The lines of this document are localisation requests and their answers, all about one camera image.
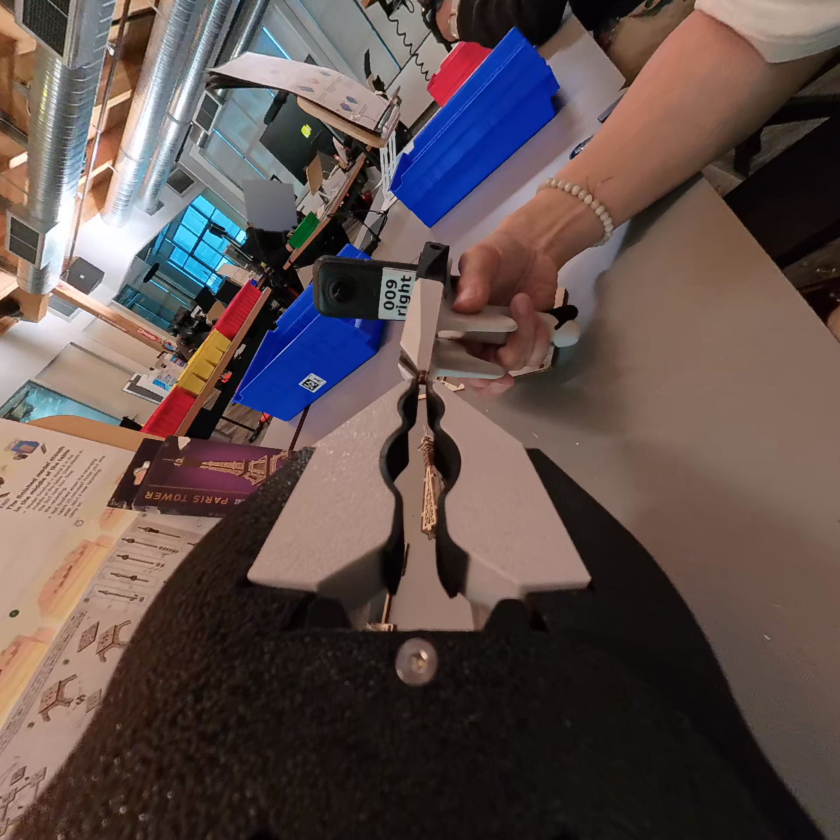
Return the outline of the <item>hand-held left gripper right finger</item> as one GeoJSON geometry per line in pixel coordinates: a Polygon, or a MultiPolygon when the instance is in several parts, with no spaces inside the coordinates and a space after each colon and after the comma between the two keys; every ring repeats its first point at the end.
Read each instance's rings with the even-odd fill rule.
{"type": "Polygon", "coordinates": [[[582,591],[592,577],[529,452],[460,396],[429,385],[427,419],[444,481],[437,501],[437,574],[474,627],[499,602],[582,591]]]}

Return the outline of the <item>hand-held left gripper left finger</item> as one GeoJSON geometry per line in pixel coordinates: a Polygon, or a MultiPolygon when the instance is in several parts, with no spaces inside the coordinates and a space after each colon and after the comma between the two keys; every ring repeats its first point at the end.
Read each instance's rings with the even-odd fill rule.
{"type": "Polygon", "coordinates": [[[248,570],[248,582],[338,603],[353,627],[396,593],[405,561],[396,479],[410,462],[418,383],[394,386],[323,437],[248,570]]]}

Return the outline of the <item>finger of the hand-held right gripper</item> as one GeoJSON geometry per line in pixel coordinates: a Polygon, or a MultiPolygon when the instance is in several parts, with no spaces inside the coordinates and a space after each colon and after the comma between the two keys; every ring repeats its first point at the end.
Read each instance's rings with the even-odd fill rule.
{"type": "Polygon", "coordinates": [[[432,360],[432,281],[417,279],[401,337],[401,370],[418,379],[430,370],[432,360]]]}
{"type": "Polygon", "coordinates": [[[434,345],[438,321],[446,299],[445,285],[438,280],[420,279],[420,377],[433,375],[434,345]]]}

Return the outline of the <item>wooden Eiffel tower model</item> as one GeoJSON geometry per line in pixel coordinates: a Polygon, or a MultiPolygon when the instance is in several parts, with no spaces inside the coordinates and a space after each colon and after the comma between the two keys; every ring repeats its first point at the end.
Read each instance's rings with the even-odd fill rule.
{"type": "Polygon", "coordinates": [[[436,436],[429,426],[423,426],[423,435],[418,446],[423,461],[423,503],[421,512],[421,533],[427,539],[434,540],[438,525],[438,499],[444,482],[436,467],[436,436]]]}

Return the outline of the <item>person's right forearm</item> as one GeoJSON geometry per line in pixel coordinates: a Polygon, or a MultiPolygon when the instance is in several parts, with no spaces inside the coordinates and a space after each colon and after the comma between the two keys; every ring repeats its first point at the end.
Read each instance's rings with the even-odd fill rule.
{"type": "Polygon", "coordinates": [[[624,224],[743,140],[821,63],[771,64],[729,27],[693,11],[656,50],[599,132],[542,189],[578,196],[624,224]]]}

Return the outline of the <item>grey desk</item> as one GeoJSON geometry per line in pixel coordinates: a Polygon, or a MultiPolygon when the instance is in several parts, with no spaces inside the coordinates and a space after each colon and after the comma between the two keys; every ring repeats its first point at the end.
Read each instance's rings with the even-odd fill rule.
{"type": "MultiPolygon", "coordinates": [[[[560,115],[428,230],[392,208],[376,255],[461,257],[597,134],[606,55],[553,51],[560,115]]],[[[571,362],[490,417],[536,443],[650,552],[708,635],[745,718],[826,837],[838,838],[838,342],[694,174],[572,257],[571,362]]]]}

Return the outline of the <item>person's right hand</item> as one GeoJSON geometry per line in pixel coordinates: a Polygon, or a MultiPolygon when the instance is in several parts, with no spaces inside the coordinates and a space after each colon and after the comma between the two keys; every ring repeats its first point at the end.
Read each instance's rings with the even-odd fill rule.
{"type": "Polygon", "coordinates": [[[590,205],[550,187],[463,253],[454,310],[477,313],[487,305],[504,307],[517,324],[501,346],[467,344],[470,354],[504,370],[498,380],[473,380],[468,385],[495,396],[513,387],[514,371],[544,360],[551,337],[539,313],[553,308],[563,265],[603,235],[603,221],[590,205]]]}

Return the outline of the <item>blue bin with code label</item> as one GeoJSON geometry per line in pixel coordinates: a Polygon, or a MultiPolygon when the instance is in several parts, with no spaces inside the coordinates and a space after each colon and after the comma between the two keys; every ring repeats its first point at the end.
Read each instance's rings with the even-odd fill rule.
{"type": "Polygon", "coordinates": [[[315,308],[312,287],[306,288],[266,334],[235,402],[290,421],[375,355],[384,325],[327,318],[315,308]]]}

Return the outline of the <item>black monitor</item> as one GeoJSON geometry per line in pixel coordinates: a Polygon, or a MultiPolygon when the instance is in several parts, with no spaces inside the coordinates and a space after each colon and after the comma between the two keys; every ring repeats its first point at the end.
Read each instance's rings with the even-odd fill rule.
{"type": "Polygon", "coordinates": [[[294,95],[277,94],[264,115],[264,124],[259,141],[299,183],[307,184],[307,168],[319,154],[334,163],[331,130],[302,110],[294,95]]]}

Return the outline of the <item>yellow storage bin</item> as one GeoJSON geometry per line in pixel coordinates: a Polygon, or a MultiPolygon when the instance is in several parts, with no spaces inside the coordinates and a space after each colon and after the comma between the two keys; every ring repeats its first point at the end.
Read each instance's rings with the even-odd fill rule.
{"type": "Polygon", "coordinates": [[[212,329],[188,361],[175,386],[198,396],[214,374],[230,345],[229,338],[217,329],[212,329]]]}

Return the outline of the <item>printed cardboard sheet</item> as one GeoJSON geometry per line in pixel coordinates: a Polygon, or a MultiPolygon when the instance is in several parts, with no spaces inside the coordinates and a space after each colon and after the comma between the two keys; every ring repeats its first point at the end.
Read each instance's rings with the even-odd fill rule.
{"type": "Polygon", "coordinates": [[[337,70],[254,52],[208,70],[205,87],[284,91],[306,113],[376,149],[386,147],[400,119],[396,100],[337,70]]]}

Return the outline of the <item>red plastic bin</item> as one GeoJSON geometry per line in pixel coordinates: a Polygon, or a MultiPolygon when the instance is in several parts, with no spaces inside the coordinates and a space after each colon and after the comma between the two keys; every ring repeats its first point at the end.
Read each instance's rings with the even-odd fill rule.
{"type": "Polygon", "coordinates": [[[459,42],[442,61],[427,84],[427,92],[442,108],[469,76],[488,57],[491,49],[472,42],[459,42]]]}

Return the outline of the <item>printed instruction sheet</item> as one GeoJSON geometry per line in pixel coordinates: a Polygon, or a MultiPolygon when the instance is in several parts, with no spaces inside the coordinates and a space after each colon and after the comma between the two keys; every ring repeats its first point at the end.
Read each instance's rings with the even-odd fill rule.
{"type": "Polygon", "coordinates": [[[214,527],[110,507],[133,456],[1,422],[2,838],[96,717],[163,584],[214,527]]]}

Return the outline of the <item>white shirt sleeve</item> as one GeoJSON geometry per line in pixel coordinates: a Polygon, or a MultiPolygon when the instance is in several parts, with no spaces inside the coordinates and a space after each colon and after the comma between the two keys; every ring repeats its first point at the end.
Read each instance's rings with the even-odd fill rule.
{"type": "Polygon", "coordinates": [[[838,1],[696,1],[695,8],[747,40],[771,64],[839,46],[838,1]]]}

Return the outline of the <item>wide silver ventilation duct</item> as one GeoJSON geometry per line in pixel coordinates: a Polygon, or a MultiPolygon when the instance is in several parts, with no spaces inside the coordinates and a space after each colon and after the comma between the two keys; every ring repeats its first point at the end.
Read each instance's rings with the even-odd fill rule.
{"type": "Polygon", "coordinates": [[[6,211],[18,285],[56,287],[70,239],[88,132],[109,43],[113,1],[17,1],[15,22],[36,41],[28,93],[27,186],[6,211]]]}

